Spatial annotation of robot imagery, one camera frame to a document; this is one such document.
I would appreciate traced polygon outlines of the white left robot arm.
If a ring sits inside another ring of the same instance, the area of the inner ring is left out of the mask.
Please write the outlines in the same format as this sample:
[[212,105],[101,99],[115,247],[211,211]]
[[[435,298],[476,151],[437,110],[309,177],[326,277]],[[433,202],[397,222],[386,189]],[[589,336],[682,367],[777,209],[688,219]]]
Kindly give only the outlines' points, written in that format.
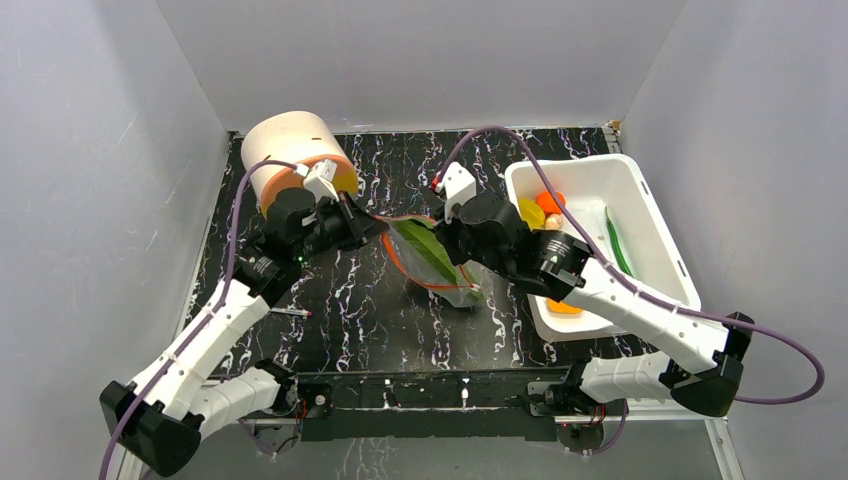
[[292,413],[299,400],[295,376],[270,360],[214,389],[203,385],[232,345],[301,279],[305,261],[357,250],[388,228],[346,192],[321,199],[302,188],[280,192],[262,228],[229,253],[223,280],[189,326],[132,380],[102,390],[111,446],[169,477],[227,424],[261,410]]

